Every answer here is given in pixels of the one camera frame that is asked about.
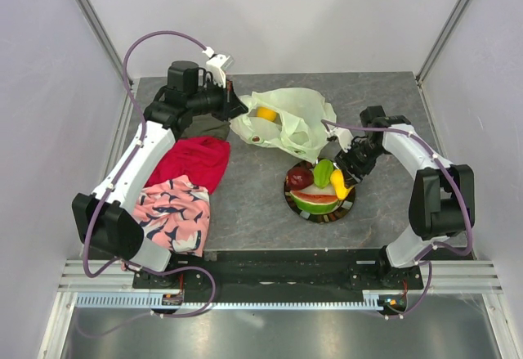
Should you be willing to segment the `yellow fake pepper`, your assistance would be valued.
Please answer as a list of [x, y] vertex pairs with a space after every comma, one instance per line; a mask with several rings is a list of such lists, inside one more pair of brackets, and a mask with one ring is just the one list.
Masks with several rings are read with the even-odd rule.
[[345, 183], [343, 173], [340, 169], [333, 170], [329, 180], [339, 200], [344, 200], [353, 188], [353, 186], [348, 186]]

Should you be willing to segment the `green fake starfruit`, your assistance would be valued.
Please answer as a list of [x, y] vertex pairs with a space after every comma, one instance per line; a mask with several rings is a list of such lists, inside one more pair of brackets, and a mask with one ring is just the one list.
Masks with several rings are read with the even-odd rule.
[[319, 188], [325, 188], [330, 183], [333, 171], [333, 162], [330, 159], [321, 159], [313, 169], [314, 184]]

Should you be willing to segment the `yellow fake fruit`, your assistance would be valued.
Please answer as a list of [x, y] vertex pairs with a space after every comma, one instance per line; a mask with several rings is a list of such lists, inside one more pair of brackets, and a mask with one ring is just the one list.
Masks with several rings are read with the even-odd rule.
[[264, 119], [264, 120], [267, 120], [269, 122], [274, 122], [274, 121], [276, 121], [276, 119], [278, 117], [278, 113], [275, 112], [274, 110], [269, 109], [269, 108], [266, 108], [266, 107], [263, 107], [263, 106], [259, 106], [257, 108], [257, 111], [256, 111], [256, 116], [259, 119]]

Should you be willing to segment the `fake watermelon slice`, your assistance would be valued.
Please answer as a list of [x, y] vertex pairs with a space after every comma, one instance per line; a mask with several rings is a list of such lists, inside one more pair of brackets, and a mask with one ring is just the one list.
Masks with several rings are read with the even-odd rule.
[[301, 190], [291, 190], [289, 194], [301, 211], [314, 215], [331, 213], [341, 203], [331, 185], [320, 188], [312, 184]]

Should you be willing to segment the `dark red fake apple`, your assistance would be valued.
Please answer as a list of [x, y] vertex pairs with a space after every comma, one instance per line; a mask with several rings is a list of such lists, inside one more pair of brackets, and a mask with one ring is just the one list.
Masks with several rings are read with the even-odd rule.
[[288, 170], [285, 183], [291, 191], [299, 191], [314, 183], [314, 176], [310, 169], [293, 167]]

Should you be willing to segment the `green avocado print plastic bag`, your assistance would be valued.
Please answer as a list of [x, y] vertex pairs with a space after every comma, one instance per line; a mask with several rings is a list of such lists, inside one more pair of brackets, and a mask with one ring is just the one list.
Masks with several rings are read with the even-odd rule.
[[[240, 97], [248, 113], [230, 121], [230, 130], [244, 142], [277, 148], [294, 157], [313, 163], [327, 145], [323, 119], [334, 122], [337, 115], [330, 103], [309, 88], [280, 88], [253, 92]], [[278, 113], [276, 121], [259, 119], [259, 106]]]

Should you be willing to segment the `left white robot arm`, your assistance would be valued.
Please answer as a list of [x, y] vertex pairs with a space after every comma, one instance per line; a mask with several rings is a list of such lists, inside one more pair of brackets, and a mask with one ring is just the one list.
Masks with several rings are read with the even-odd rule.
[[216, 54], [204, 67], [191, 61], [172, 62], [166, 85], [145, 108], [135, 139], [120, 161], [91, 194], [74, 197], [74, 220], [85, 250], [97, 249], [149, 269], [151, 279], [162, 288], [178, 282], [180, 270], [169, 262], [171, 252], [147, 238], [132, 212], [154, 168], [195, 116], [211, 114], [227, 122], [247, 113], [226, 76], [231, 61], [226, 54]]

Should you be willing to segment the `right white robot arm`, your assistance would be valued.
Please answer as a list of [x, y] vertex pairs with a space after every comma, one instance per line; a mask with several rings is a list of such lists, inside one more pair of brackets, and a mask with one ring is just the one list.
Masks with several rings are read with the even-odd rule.
[[[380, 105], [360, 113], [361, 125], [324, 121], [330, 140], [341, 147], [335, 157], [346, 187], [357, 185], [382, 155], [395, 157], [413, 179], [409, 225], [384, 246], [374, 268], [383, 288], [393, 288], [406, 268], [417, 266], [432, 250], [447, 249], [464, 257], [472, 251], [475, 222], [475, 180], [472, 168], [442, 157], [403, 115], [389, 116]], [[359, 131], [358, 137], [353, 131]]]

